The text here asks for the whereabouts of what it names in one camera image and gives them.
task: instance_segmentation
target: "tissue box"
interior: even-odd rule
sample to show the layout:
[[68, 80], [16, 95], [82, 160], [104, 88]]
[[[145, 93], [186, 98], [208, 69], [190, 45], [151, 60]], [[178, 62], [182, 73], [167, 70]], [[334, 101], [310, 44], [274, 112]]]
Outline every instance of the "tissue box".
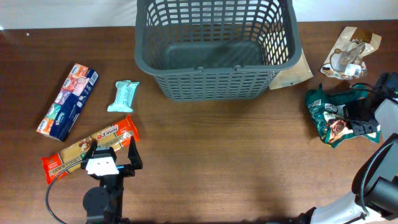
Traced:
[[36, 131], [50, 138], [66, 140], [97, 79], [95, 70], [75, 64]]

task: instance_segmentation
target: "green snack bag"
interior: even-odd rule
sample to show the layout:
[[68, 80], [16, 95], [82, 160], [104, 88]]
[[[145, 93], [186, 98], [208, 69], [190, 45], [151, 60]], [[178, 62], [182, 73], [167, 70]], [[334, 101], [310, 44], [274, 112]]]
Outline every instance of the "green snack bag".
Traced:
[[[310, 90], [305, 95], [305, 104], [312, 121], [317, 127], [320, 139], [335, 148], [343, 140], [355, 138], [354, 131], [349, 126], [345, 116], [345, 104], [365, 99], [366, 91], [350, 90], [335, 95], [327, 95], [319, 84], [318, 90]], [[377, 132], [362, 135], [372, 142], [380, 141], [380, 125]]]

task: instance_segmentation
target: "wooden table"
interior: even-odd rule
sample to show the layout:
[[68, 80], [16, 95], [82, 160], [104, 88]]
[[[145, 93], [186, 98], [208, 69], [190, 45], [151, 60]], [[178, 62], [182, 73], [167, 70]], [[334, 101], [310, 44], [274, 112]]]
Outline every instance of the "wooden table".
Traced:
[[[44, 204], [47, 184], [40, 158], [124, 118], [109, 113], [115, 82], [140, 81], [134, 97], [137, 143], [144, 168], [124, 182], [123, 216], [135, 221], [240, 222], [296, 217], [351, 189], [358, 169], [379, 147], [365, 138], [336, 149], [323, 144], [304, 104], [307, 90], [323, 83], [331, 93], [354, 82], [319, 72], [344, 26], [382, 36], [366, 57], [374, 84], [397, 71], [398, 22], [299, 23], [314, 77], [268, 90], [255, 100], [176, 103], [134, 62], [134, 28], [4, 30], [0, 33], [0, 222], [55, 223]], [[74, 63], [94, 68], [99, 82], [65, 142], [35, 132]], [[127, 149], [118, 162], [127, 162]], [[84, 223], [81, 202], [98, 185], [78, 170], [50, 194], [54, 212]]]

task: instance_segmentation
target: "white background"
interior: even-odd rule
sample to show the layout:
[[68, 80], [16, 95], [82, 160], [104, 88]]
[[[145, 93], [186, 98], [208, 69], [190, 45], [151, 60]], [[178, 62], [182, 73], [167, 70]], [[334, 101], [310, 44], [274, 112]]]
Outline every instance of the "white background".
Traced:
[[[299, 22], [398, 19], [398, 0], [293, 0]], [[136, 0], [0, 0], [4, 29], [134, 26]]]

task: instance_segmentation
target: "gray basket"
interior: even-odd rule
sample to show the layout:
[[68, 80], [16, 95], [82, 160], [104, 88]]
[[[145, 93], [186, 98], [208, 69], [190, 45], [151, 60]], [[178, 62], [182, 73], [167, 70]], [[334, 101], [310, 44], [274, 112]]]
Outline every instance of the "gray basket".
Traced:
[[292, 0], [138, 0], [135, 60], [177, 101], [251, 99], [295, 65]]

